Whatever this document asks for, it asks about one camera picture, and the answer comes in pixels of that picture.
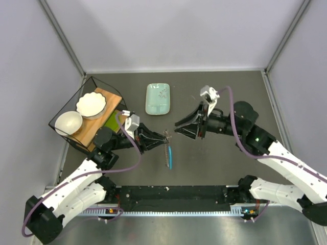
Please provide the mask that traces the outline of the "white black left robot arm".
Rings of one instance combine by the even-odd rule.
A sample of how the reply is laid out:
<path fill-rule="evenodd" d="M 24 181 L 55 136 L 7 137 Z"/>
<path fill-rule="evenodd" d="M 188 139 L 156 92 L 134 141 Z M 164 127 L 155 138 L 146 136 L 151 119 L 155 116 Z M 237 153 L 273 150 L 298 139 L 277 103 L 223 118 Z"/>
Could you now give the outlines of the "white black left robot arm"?
<path fill-rule="evenodd" d="M 141 156 L 167 142 L 166 136 L 149 130 L 143 123 L 121 134 L 108 127 L 99 128 L 94 137 L 95 148 L 82 164 L 52 190 L 26 201 L 22 235 L 34 235 L 43 244 L 52 242 L 79 213 L 98 202 L 114 200 L 116 190 L 106 174 L 127 172 L 138 166 L 113 169 L 119 158 L 115 150 L 134 148 Z"/>

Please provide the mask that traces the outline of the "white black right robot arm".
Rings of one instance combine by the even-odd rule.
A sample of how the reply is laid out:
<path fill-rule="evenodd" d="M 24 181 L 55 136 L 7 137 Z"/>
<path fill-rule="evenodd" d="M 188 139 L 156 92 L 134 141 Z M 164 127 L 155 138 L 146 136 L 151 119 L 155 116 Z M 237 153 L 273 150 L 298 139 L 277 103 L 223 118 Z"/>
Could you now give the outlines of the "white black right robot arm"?
<path fill-rule="evenodd" d="M 310 221 L 326 226 L 326 176 L 295 157 L 276 137 L 257 126 L 259 115 L 249 103 L 234 103 L 229 115 L 217 115 L 216 111 L 200 103 L 191 114 L 175 123 L 174 131 L 191 139 L 204 138 L 207 132 L 234 136 L 241 152 L 290 181 L 289 185 L 281 185 L 246 176 L 238 183 L 241 200 L 283 204 L 301 212 Z"/>

